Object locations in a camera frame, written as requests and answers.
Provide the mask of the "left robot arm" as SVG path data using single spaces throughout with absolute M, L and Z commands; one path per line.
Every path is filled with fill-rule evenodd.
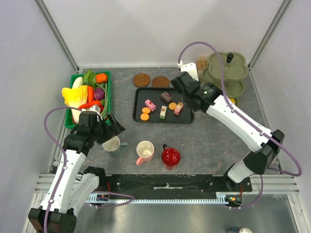
M 108 113 L 82 111 L 78 124 L 60 146 L 62 158 L 46 197 L 38 208 L 31 208 L 28 219 L 38 233 L 72 233 L 77 216 L 89 195 L 107 185 L 103 168 L 88 167 L 76 184 L 80 167 L 94 144 L 103 144 L 125 128 Z

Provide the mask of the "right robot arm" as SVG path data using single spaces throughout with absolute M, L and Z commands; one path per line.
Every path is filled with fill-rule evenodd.
M 276 158 L 284 140 L 281 130 L 271 131 L 260 125 L 230 100 L 212 83 L 200 85 L 191 75 L 183 71 L 171 81 L 183 102 L 193 111 L 216 118 L 234 132 L 250 149 L 250 153 L 228 169 L 223 178 L 223 187 L 234 191 L 252 174 L 262 175 Z

